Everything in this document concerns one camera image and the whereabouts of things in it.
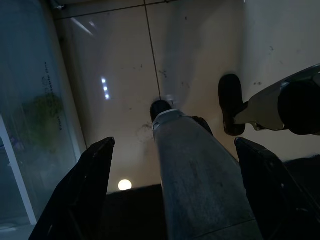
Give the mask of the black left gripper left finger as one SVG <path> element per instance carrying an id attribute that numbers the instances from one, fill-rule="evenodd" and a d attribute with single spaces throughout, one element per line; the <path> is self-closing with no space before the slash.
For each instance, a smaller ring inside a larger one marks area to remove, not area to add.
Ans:
<path id="1" fill-rule="evenodd" d="M 60 181 L 31 240 L 97 240 L 107 196 L 115 139 L 92 144 Z"/>

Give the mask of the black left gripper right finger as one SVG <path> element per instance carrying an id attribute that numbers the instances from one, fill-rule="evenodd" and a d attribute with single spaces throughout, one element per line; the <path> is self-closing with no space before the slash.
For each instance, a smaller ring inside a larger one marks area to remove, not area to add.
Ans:
<path id="1" fill-rule="evenodd" d="M 281 161 L 248 139 L 234 141 L 243 184 L 265 240 L 320 238 L 320 157 Z"/>

